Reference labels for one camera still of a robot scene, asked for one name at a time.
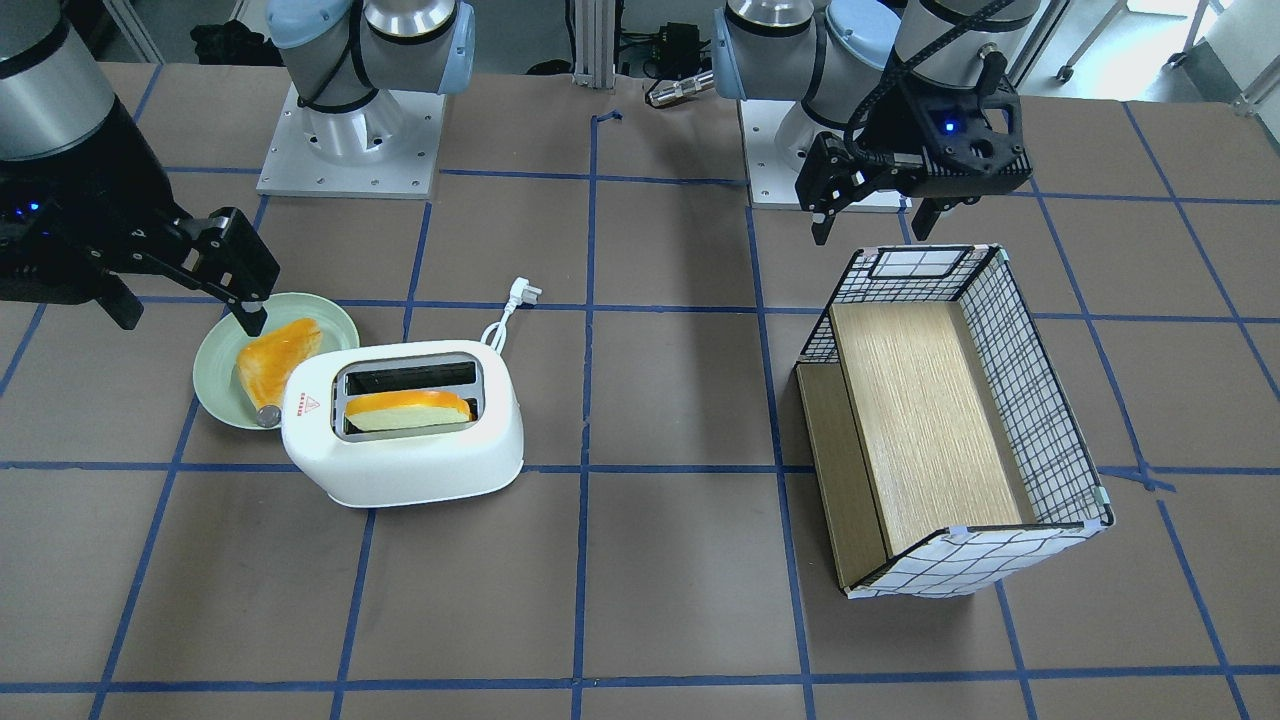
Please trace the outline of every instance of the toaster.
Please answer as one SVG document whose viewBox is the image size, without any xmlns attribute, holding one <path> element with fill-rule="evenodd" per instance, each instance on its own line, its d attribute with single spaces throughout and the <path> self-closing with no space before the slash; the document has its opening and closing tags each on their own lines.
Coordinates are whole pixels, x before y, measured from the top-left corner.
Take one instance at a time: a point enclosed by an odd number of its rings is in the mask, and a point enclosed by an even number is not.
<svg viewBox="0 0 1280 720">
<path fill-rule="evenodd" d="M 453 392 L 475 419 L 376 432 L 347 420 L 352 398 L 398 389 Z M 488 345 L 466 340 L 357 347 L 307 359 L 285 386 L 280 434 L 298 469 L 348 507 L 494 492 L 516 479 L 525 457 L 507 365 Z"/>
</svg>

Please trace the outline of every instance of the plate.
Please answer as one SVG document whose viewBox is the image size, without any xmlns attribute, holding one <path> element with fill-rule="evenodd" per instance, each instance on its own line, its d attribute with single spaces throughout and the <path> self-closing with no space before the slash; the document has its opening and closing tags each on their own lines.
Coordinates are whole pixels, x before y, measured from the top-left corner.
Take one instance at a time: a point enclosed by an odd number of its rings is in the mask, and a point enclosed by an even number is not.
<svg viewBox="0 0 1280 720">
<path fill-rule="evenodd" d="M 320 325 L 324 338 L 320 354 L 360 347 L 360 333 L 351 316 L 342 309 L 316 295 L 282 292 L 262 304 L 266 307 L 266 327 L 262 334 L 279 329 L 293 320 L 312 318 Z M 191 382 L 196 397 L 210 415 L 223 423 L 246 430 L 276 429 L 257 424 L 257 413 L 236 375 L 236 356 L 255 338 L 244 334 L 239 322 L 227 315 L 205 336 L 196 351 Z"/>
</svg>

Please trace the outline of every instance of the wooden panel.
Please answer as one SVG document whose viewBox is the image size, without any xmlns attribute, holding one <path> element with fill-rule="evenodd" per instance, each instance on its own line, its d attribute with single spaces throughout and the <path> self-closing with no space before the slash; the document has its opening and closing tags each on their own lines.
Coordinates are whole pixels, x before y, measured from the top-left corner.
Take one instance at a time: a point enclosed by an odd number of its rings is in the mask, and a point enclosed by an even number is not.
<svg viewBox="0 0 1280 720">
<path fill-rule="evenodd" d="M 1024 523 L 960 307 L 856 302 L 831 318 L 890 555 L 950 525 Z"/>
<path fill-rule="evenodd" d="M 888 560 L 867 461 L 840 365 L 796 365 L 796 378 L 836 556 L 836 578 L 841 588 L 849 588 Z"/>
</svg>

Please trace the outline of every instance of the blue joint cap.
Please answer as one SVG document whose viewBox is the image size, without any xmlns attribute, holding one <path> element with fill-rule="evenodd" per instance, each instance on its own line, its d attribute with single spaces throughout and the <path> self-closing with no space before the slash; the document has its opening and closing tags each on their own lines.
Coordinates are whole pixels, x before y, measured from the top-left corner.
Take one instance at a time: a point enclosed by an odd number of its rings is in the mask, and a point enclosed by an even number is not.
<svg viewBox="0 0 1280 720">
<path fill-rule="evenodd" d="M 737 69 L 737 60 L 733 58 L 733 37 L 728 32 L 728 22 L 724 20 L 724 8 L 717 8 L 716 35 L 712 38 L 712 70 L 716 74 L 716 92 L 728 100 L 746 100 L 746 90 L 742 87 L 742 74 Z"/>
<path fill-rule="evenodd" d="M 440 95 L 456 95 L 471 85 L 471 67 L 476 56 L 475 10 L 466 3 L 458 3 L 457 13 L 453 35 L 449 36 L 449 59 L 444 61 L 440 77 Z"/>
<path fill-rule="evenodd" d="M 353 0 L 270 0 L 266 27 L 280 50 L 306 45 L 338 24 Z"/>
<path fill-rule="evenodd" d="M 877 0 L 831 0 L 827 24 L 845 50 L 883 70 L 901 20 Z"/>
</svg>

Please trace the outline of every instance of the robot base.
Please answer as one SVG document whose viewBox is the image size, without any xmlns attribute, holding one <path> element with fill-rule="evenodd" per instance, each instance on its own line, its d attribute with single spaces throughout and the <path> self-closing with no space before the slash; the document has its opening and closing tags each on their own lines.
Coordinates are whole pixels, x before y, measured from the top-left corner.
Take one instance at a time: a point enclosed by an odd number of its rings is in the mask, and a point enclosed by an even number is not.
<svg viewBox="0 0 1280 720">
<path fill-rule="evenodd" d="M 746 152 L 746 172 L 751 181 L 751 206 L 764 210 L 799 210 L 796 176 L 776 141 L 783 118 L 796 104 L 790 100 L 742 100 L 739 115 L 742 119 L 742 146 Z M 893 191 L 873 192 L 861 202 L 845 208 L 845 213 L 897 213 L 910 208 L 911 201 Z"/>
<path fill-rule="evenodd" d="M 257 179 L 261 195 L 293 197 L 392 197 L 425 200 L 431 196 L 444 96 L 429 92 L 390 92 L 406 114 L 408 128 L 396 138 L 394 151 L 374 163 L 339 165 L 310 147 L 308 123 L 298 109 L 298 92 L 289 86 L 271 147 Z"/>
</svg>

